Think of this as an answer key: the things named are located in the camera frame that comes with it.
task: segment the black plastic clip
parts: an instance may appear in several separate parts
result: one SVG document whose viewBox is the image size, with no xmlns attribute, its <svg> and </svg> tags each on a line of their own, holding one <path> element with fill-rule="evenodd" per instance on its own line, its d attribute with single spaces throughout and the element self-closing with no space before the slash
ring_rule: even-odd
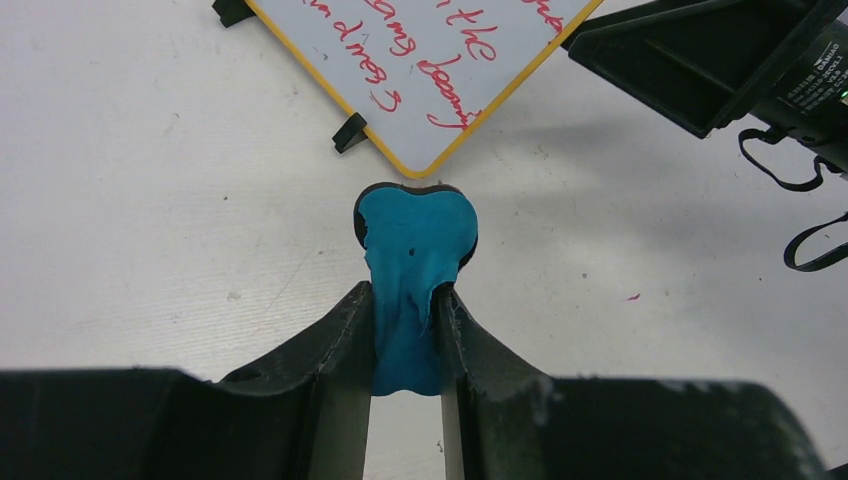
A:
<svg viewBox="0 0 848 480">
<path fill-rule="evenodd" d="M 226 28 L 256 15 L 245 0 L 215 0 L 212 8 L 221 17 L 221 24 Z"/>
<path fill-rule="evenodd" d="M 336 144 L 336 151 L 344 153 L 357 143 L 368 138 L 368 135 L 365 134 L 365 127 L 367 125 L 368 122 L 359 113 L 351 115 L 344 125 L 342 125 L 342 128 L 333 135 L 333 143 Z"/>
</svg>

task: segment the black cable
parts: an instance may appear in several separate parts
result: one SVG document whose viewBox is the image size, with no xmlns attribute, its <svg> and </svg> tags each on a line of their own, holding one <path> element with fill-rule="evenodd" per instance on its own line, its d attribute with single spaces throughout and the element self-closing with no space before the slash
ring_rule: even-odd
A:
<svg viewBox="0 0 848 480">
<path fill-rule="evenodd" d="M 824 161 L 821 157 L 816 157 L 813 159 L 813 170 L 816 172 L 816 176 L 805 183 L 789 183 L 784 182 L 783 180 L 777 178 L 777 176 L 771 172 L 768 168 L 764 167 L 760 162 L 754 159 L 747 150 L 745 150 L 745 142 L 747 140 L 759 140 L 768 145 L 776 145 L 778 142 L 786 138 L 786 132 L 776 128 L 770 128 L 767 132 L 762 130 L 757 130 L 754 128 L 749 128 L 747 130 L 743 130 L 739 133 L 739 149 L 742 150 L 742 155 L 751 162 L 752 165 L 757 167 L 761 172 L 765 173 L 769 177 L 772 178 L 781 188 L 792 192 L 810 192 L 819 188 L 822 183 L 824 183 L 824 177 L 821 173 L 822 165 L 825 165 L 830 169 L 830 166 Z M 836 223 L 848 221 L 848 213 L 845 215 L 833 220 L 832 222 L 824 223 L 818 225 L 816 227 L 809 228 L 800 234 L 798 234 L 795 238 L 789 242 L 789 245 L 786 246 L 786 250 L 783 251 L 783 263 L 786 264 L 787 267 L 792 270 L 796 270 L 799 272 L 817 272 L 819 270 L 825 269 L 837 262 L 844 260 L 848 257 L 848 243 L 843 243 L 842 245 L 834 248 L 833 250 L 825 253 L 824 255 L 820 255 L 813 260 L 810 260 L 807 263 L 803 263 L 798 265 L 795 261 L 795 257 L 798 254 L 798 248 L 804 243 L 805 240 L 813 236 L 815 233 L 819 232 L 822 229 L 825 229 L 831 225 Z"/>
<path fill-rule="evenodd" d="M 742 155 L 751 162 L 752 165 L 760 169 L 763 173 L 772 178 L 778 185 L 782 188 L 792 191 L 792 192 L 810 192 L 817 188 L 819 188 L 822 183 L 824 183 L 824 177 L 821 174 L 821 167 L 824 161 L 821 157 L 816 157 L 813 160 L 813 170 L 816 172 L 815 178 L 805 183 L 789 183 L 784 182 L 783 180 L 777 178 L 777 175 L 771 172 L 768 168 L 764 167 L 760 162 L 758 162 L 754 157 L 748 153 L 748 150 L 745 150 L 745 141 L 747 140 L 759 140 L 761 142 L 767 143 L 769 145 L 776 145 L 779 141 L 786 138 L 786 133 L 777 130 L 775 128 L 770 128 L 767 132 L 762 130 L 757 130 L 755 128 L 749 128 L 747 130 L 743 130 L 739 132 L 739 149 L 742 150 Z"/>
<path fill-rule="evenodd" d="M 797 270 L 799 272 L 817 272 L 833 265 L 834 263 L 844 260 L 848 257 L 848 242 L 843 243 L 824 255 L 816 257 L 815 259 L 801 265 L 798 265 L 795 262 L 795 256 L 798 254 L 798 247 L 804 243 L 804 240 L 810 238 L 819 230 L 845 221 L 848 221 L 848 213 L 845 213 L 845 215 L 842 215 L 832 222 L 823 223 L 817 227 L 813 227 L 799 233 L 798 236 L 793 238 L 792 241 L 789 242 L 789 245 L 786 246 L 786 250 L 783 252 L 783 263 L 792 270 Z"/>
</svg>

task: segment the red handwriting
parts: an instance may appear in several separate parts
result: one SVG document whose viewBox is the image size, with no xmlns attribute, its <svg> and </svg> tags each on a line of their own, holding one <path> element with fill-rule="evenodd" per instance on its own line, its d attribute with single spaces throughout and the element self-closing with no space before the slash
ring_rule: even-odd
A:
<svg viewBox="0 0 848 480">
<path fill-rule="evenodd" d="M 374 60 L 371 60 L 371 56 L 365 53 L 365 47 L 361 43 L 354 43 L 352 45 L 348 45 L 345 47 L 345 50 L 350 50 L 350 54 L 354 57 L 362 58 L 362 60 L 359 62 L 360 70 L 366 70 L 368 72 L 371 72 L 372 75 L 374 75 L 373 77 L 366 78 L 366 82 L 377 85 L 380 82 L 389 78 L 389 76 L 386 75 L 386 71 L 383 70 L 379 65 L 374 63 Z"/>
<path fill-rule="evenodd" d="M 365 3 L 370 5 L 374 10 L 382 13 L 383 21 L 389 21 L 397 15 L 395 7 L 387 0 L 365 0 Z M 397 47 L 397 50 L 395 47 L 390 47 L 389 53 L 396 57 L 405 57 L 406 55 L 409 55 L 410 52 L 415 51 L 415 39 L 406 34 L 403 29 L 403 25 L 400 22 L 387 23 L 386 27 L 394 32 L 394 42 Z"/>
<path fill-rule="evenodd" d="M 336 31 L 338 31 L 340 34 L 340 42 L 344 42 L 345 39 L 347 39 L 348 35 L 361 29 L 362 25 L 362 20 L 360 20 L 359 23 L 352 27 L 348 27 L 344 22 L 341 21 L 333 22 L 333 28 L 335 28 Z M 383 70 L 382 67 L 377 65 L 377 63 L 374 62 L 371 56 L 368 55 L 368 53 L 365 51 L 364 45 L 362 45 L 361 43 L 353 43 L 345 46 L 345 50 L 349 50 L 352 56 L 360 58 L 359 68 L 361 70 L 365 70 L 371 73 L 371 76 L 365 79 L 366 82 L 377 85 L 385 80 L 388 80 L 389 76 L 386 74 L 386 71 Z M 392 100 L 393 103 L 384 104 L 383 102 L 380 102 L 379 100 L 377 100 L 377 96 L 374 94 L 373 90 L 370 92 L 371 94 L 369 95 L 369 98 L 371 98 L 372 102 L 377 104 L 377 107 L 380 108 L 380 110 L 393 113 L 395 110 L 398 109 L 398 106 L 401 103 L 400 93 L 398 93 L 397 90 L 391 92 L 388 90 L 383 90 L 383 92 L 385 92 L 386 95 L 389 96 L 389 99 Z"/>
<path fill-rule="evenodd" d="M 394 113 L 395 110 L 397 110 L 397 107 L 400 106 L 400 102 L 401 102 L 400 94 L 397 92 L 397 90 L 394 90 L 394 91 L 391 91 L 391 92 L 388 91 L 388 90 L 383 90 L 383 91 L 394 102 L 394 103 L 392 103 L 391 106 L 384 105 L 382 102 L 377 100 L 377 97 L 374 95 L 374 92 L 371 92 L 371 101 L 376 103 L 377 107 L 379 107 L 380 110 L 382 110 L 384 112 Z"/>
<path fill-rule="evenodd" d="M 538 13 L 539 15 L 542 16 L 542 18 L 545 19 L 546 24 L 554 27 L 554 30 L 556 30 L 557 33 L 562 33 L 562 17 L 551 16 L 551 14 L 549 13 L 551 11 L 551 8 L 548 6 L 548 2 L 550 0 L 521 0 L 521 1 L 524 2 L 524 3 L 527 3 L 527 4 L 532 3 L 536 6 L 538 6 L 539 8 L 536 9 L 536 13 Z"/>
<path fill-rule="evenodd" d="M 416 64 L 418 66 L 418 70 L 420 70 L 421 73 L 427 75 L 433 80 L 433 83 L 439 89 L 439 92 L 442 94 L 443 97 L 445 97 L 445 99 L 450 102 L 451 106 L 454 109 L 454 112 L 456 112 L 457 118 L 459 118 L 458 124 L 448 124 L 440 121 L 432 113 L 428 113 L 427 120 L 429 120 L 431 124 L 440 128 L 458 128 L 460 130 L 465 130 L 468 128 L 474 118 L 476 118 L 483 112 L 482 110 L 478 110 L 476 112 L 466 112 L 464 110 L 464 108 L 462 107 L 462 99 L 454 91 L 454 86 L 451 83 L 450 75 L 443 68 L 448 65 L 453 65 L 460 59 L 462 59 L 462 54 L 457 53 L 455 58 L 442 63 L 432 63 L 427 60 L 421 60 Z"/>
<path fill-rule="evenodd" d="M 324 18 L 330 18 L 330 7 L 324 5 L 323 3 L 318 3 L 318 0 L 311 0 L 309 2 L 310 7 L 317 8 L 319 12 L 324 14 Z"/>
<path fill-rule="evenodd" d="M 445 19 L 445 23 L 449 26 L 453 26 L 454 22 L 458 20 L 465 20 L 467 23 L 476 24 L 477 17 L 485 13 L 482 9 L 474 12 L 463 12 L 462 9 L 458 9 L 457 13 L 449 16 Z M 484 42 L 480 40 L 480 37 L 477 36 L 478 33 L 490 33 L 497 30 L 497 25 L 488 27 L 488 28 L 466 28 L 460 31 L 463 35 L 465 35 L 465 50 L 468 51 L 468 55 L 471 56 L 474 60 L 479 60 L 477 55 L 480 55 L 484 59 L 488 61 L 493 61 L 498 57 L 498 52 L 495 50 L 490 43 Z"/>
<path fill-rule="evenodd" d="M 347 28 L 347 25 L 345 25 L 344 22 L 335 22 L 333 23 L 333 28 L 335 28 L 341 33 L 341 35 L 339 36 L 339 41 L 344 42 L 345 38 L 347 38 L 348 35 L 362 28 L 362 20 L 360 20 L 359 23 L 357 23 L 351 28 Z"/>
</svg>

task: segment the white table surface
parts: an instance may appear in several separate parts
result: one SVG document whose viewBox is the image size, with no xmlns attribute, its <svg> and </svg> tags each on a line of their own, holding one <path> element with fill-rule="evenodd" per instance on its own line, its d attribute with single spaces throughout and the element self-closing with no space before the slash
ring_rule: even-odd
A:
<svg viewBox="0 0 848 480">
<path fill-rule="evenodd" d="M 368 277 L 353 202 L 401 177 L 370 144 L 338 156 L 341 110 L 257 19 L 226 30 L 210 2 L 0 5 L 0 367 L 217 380 Z M 835 466 L 848 264 L 799 274 L 781 255 L 845 210 L 848 185 L 780 190 L 738 154 L 757 124 L 697 140 L 559 52 L 415 184 L 475 204 L 457 287 L 519 355 L 560 375 L 764 383 Z M 797 145 L 755 150 L 811 173 Z M 366 478 L 441 478 L 439 419 L 436 398 L 375 399 Z"/>
</svg>

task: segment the black plastic housing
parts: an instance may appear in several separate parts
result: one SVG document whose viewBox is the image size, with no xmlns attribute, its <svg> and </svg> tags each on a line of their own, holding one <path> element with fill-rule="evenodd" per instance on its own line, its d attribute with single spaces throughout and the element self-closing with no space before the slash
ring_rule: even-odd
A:
<svg viewBox="0 0 848 480">
<path fill-rule="evenodd" d="M 0 478 L 362 478 L 374 301 L 361 282 L 219 383 L 176 370 L 0 372 Z M 551 377 L 450 286 L 432 312 L 450 480 L 843 478 L 765 387 Z"/>
<path fill-rule="evenodd" d="M 831 55 L 821 72 L 815 65 L 832 42 L 848 51 L 848 29 L 837 21 L 846 7 L 848 0 L 656 0 L 586 21 L 563 47 L 699 138 L 752 113 L 848 170 L 848 105 L 840 102 L 848 59 Z M 801 85 L 809 75 L 816 78 Z M 833 89 L 818 89 L 819 78 Z M 787 102 L 799 87 L 820 106 Z"/>
</svg>

